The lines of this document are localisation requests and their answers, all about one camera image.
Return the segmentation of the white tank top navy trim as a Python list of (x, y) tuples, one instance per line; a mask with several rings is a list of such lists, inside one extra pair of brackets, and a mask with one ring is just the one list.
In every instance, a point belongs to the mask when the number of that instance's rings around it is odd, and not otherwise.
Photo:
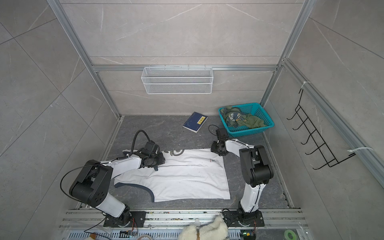
[(229, 200), (224, 159), (210, 149), (164, 151), (165, 163), (132, 170), (115, 178), (114, 186), (146, 190), (152, 202), (184, 199)]

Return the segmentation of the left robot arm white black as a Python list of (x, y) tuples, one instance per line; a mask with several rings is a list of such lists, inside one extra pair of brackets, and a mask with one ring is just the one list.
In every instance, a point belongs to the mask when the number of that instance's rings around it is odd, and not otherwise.
[(64, 178), (60, 181), (60, 190), (70, 199), (101, 211), (106, 220), (112, 221), (113, 226), (134, 228), (137, 220), (128, 205), (109, 193), (110, 182), (124, 173), (141, 168), (153, 168), (157, 171), (158, 166), (163, 165), (166, 160), (159, 145), (143, 130), (136, 132), (131, 148), (123, 150), (123, 154), (123, 157), (111, 161), (89, 160), (84, 166), (68, 171), (65, 177), (80, 170), (69, 191), (63, 189)]

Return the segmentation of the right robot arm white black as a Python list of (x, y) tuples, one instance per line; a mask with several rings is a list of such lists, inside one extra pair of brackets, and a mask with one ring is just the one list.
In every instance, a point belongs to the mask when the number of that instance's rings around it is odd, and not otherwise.
[(259, 210), (259, 201), (264, 188), (274, 177), (265, 147), (249, 145), (238, 139), (230, 138), (224, 128), (216, 129), (214, 135), (218, 140), (212, 143), (211, 152), (221, 157), (229, 153), (238, 156), (242, 176), (246, 183), (238, 209), (236, 211), (222, 210), (227, 227), (265, 226), (264, 217)]

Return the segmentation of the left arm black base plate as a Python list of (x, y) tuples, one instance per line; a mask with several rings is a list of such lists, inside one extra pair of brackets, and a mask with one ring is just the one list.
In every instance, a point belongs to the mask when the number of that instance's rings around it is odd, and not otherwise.
[(147, 212), (123, 212), (118, 218), (115, 218), (109, 214), (106, 214), (106, 220), (104, 221), (104, 227), (111, 228), (129, 228), (129, 227), (143, 227), (146, 219)]

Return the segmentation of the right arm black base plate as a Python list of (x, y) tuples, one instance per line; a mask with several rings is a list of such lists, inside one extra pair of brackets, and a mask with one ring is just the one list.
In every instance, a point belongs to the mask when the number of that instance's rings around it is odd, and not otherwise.
[(265, 222), (262, 212), (257, 210), (252, 213), (239, 211), (222, 211), (224, 221), (228, 227), (264, 227)]

